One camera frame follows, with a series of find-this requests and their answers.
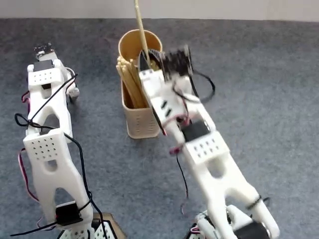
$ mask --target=white plastic bracket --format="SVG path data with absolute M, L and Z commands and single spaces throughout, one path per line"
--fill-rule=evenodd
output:
M 62 129 L 52 129 L 49 133 L 27 135 L 23 140 L 32 166 L 33 183 L 48 223 L 54 222 L 56 204 L 55 191 L 63 188 L 76 201 L 78 208 L 83 207 L 89 198 L 83 180 L 74 166 Z M 83 221 L 62 227 L 84 226 L 90 228 L 93 219 L 91 204 L 81 212 Z
M 31 119 L 47 99 L 54 94 L 68 79 L 67 70 L 58 59 L 53 61 L 54 68 L 34 72 L 34 65 L 28 66 L 28 87 L 30 91 Z M 50 89 L 44 89 L 44 85 L 50 84 Z M 49 115 L 56 115 L 60 128 L 72 137 L 72 125 L 69 110 L 67 109 L 65 89 L 61 89 L 34 117 L 33 122 L 43 125 Z M 38 128 L 28 127 L 26 134 L 39 132 Z

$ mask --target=perforated plate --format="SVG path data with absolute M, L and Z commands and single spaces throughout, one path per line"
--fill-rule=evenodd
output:
M 71 231 L 65 230 L 64 233 L 58 239 L 87 239 L 87 238 L 88 238 L 87 230 L 74 232 L 73 235 Z
M 185 147 L 195 164 L 208 162 L 229 153 L 229 148 L 218 131 L 188 142 Z
M 116 239 L 117 237 L 113 234 L 110 222 L 104 221 L 104 226 L 105 226 L 107 239 Z M 85 233 L 84 231 L 77 232 L 77 234 L 73 235 L 72 237 L 71 231 L 67 230 L 67 231 L 64 231 L 64 233 L 58 239 L 87 239 L 87 237 L 88 237 L 88 234 Z M 103 230 L 102 230 L 102 224 L 100 224 L 99 228 L 96 230 L 94 234 L 94 239 L 105 239 Z
M 29 72 L 29 86 L 40 86 L 53 82 L 64 82 L 62 71 L 59 68 L 52 68 L 43 71 Z
M 48 134 L 35 136 L 27 136 L 23 142 L 27 149 L 30 159 L 39 161 L 51 161 L 59 157 L 61 149 L 61 132 L 51 130 Z

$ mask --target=hole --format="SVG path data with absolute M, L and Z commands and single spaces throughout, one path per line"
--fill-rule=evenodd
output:
M 60 122 L 58 117 L 55 114 L 50 114 L 46 119 L 43 125 L 49 125 L 53 128 L 60 128 Z
M 49 172 L 54 172 L 58 168 L 58 164 L 55 159 L 44 162 L 44 167 Z
M 224 165 L 219 163 L 219 159 L 214 160 L 209 167 L 211 176 L 213 176 L 214 178 L 221 178 L 224 175 L 225 170 L 226 169 Z
M 73 197 L 64 188 L 57 188 L 55 190 L 54 202 L 56 205 L 60 205 L 60 204 L 68 203 L 68 202 L 72 202 L 72 201 L 74 201 Z

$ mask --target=mounting hole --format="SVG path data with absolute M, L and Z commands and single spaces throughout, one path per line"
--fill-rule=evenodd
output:
M 57 164 L 56 160 L 53 159 L 53 160 L 46 161 L 46 162 L 44 163 L 44 167 L 45 167 L 45 169 L 48 170 L 49 172 L 54 172 L 54 171 L 57 170 L 58 164 Z

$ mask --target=black wire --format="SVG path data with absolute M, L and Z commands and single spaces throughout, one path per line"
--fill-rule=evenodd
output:
M 30 234 L 30 233 L 38 232 L 38 231 L 41 231 L 43 229 L 49 228 L 51 226 L 54 226 L 56 224 L 57 224 L 56 222 L 53 222 L 53 223 L 50 223 L 48 225 L 42 226 L 42 227 L 37 228 L 37 229 L 30 230 L 30 231 L 27 231 L 27 232 L 12 234 L 12 235 L 10 235 L 10 237 L 23 236 L 23 235 L 27 235 L 27 234 Z
M 185 190 L 186 190 L 186 198 L 188 199 L 188 186 L 187 186 L 187 182 L 186 182 L 186 179 L 185 179 L 185 175 L 184 175 L 183 169 L 181 168 L 181 165 L 180 165 L 179 160 L 178 160 L 178 154 L 176 155 L 176 161 L 178 163 L 178 167 L 180 169 L 181 175 L 183 176 L 183 180 L 184 180 L 184 184 L 185 184 Z
M 209 76 L 206 76 L 205 74 L 203 74 L 203 73 L 201 73 L 201 72 L 199 72 L 199 71 L 197 71 L 197 70 L 193 70 L 193 73 L 194 73 L 195 75 L 200 75 L 200 76 L 204 77 L 204 78 L 210 83 L 210 85 L 211 85 L 211 92 L 210 92 L 210 94 L 209 94 L 208 96 L 204 97 L 204 98 L 200 98 L 200 101 L 201 101 L 202 103 L 207 103 L 207 102 L 210 101 L 210 100 L 213 98 L 213 96 L 215 95 L 215 92 L 216 92 L 215 84 L 214 84 L 214 82 L 211 80 L 211 78 L 210 78 Z M 195 94 L 195 92 L 197 93 L 194 83 L 192 84 L 192 86 L 194 86 L 194 88 L 193 88 L 194 94 Z
M 204 98 L 199 98 L 199 101 L 197 101 L 197 100 L 192 100 L 192 99 L 190 99 L 190 98 L 184 96 L 183 94 L 181 94 L 180 92 L 178 92 L 178 91 L 175 89 L 176 83 L 173 84 L 172 90 L 173 90 L 173 92 L 174 92 L 176 95 L 178 95 L 178 96 L 181 97 L 183 100 L 186 100 L 186 101 L 188 101 L 188 102 L 192 102 L 192 103 L 203 103 L 203 104 L 204 104 L 204 103 L 207 103 L 207 102 L 210 101 L 210 100 L 213 98 L 213 96 L 215 95 L 215 92 L 216 92 L 215 84 L 214 84 L 214 82 L 211 80 L 211 78 L 210 78 L 209 76 L 206 76 L 205 74 L 200 73 L 199 71 L 196 71 L 196 70 L 193 70 L 193 73 L 194 73 L 195 75 L 200 75 L 200 76 L 204 77 L 204 78 L 210 83 L 210 85 L 211 85 L 211 92 L 210 92 L 210 94 L 209 94 L 208 96 L 206 96 L 206 97 L 204 97 Z M 191 76 L 189 76 L 189 80 L 190 80 L 190 84 L 191 84 L 191 87 L 192 87 L 192 90 L 193 90 L 195 96 L 199 97 L 199 96 L 198 96 L 198 92 L 197 92 L 196 87 L 195 87 L 195 84 L 194 84 L 194 81 L 193 81 L 193 78 L 192 78 Z
M 54 94 L 52 96 L 50 96 L 50 98 L 38 109 L 38 111 L 32 116 L 31 120 L 34 119 L 34 117 L 41 111 L 41 109 L 43 109 L 43 107 L 66 85 L 68 84 L 70 81 L 72 81 L 73 79 L 75 79 L 77 77 L 78 74 L 75 74 L 74 76 L 72 76 L 69 80 L 67 80 L 66 82 L 64 82 L 62 84 L 62 86 L 60 86 L 59 89 L 57 89 L 56 92 L 54 92 Z
M 72 72 L 70 69 L 66 68 L 66 70 L 67 70 L 68 72 L 70 72 L 71 77 L 74 76 L 73 72 Z M 74 77 L 74 81 L 73 81 L 70 85 L 68 85 L 68 86 L 65 88 L 65 93 L 67 93 L 68 88 L 75 82 L 75 79 L 76 79 L 76 77 Z

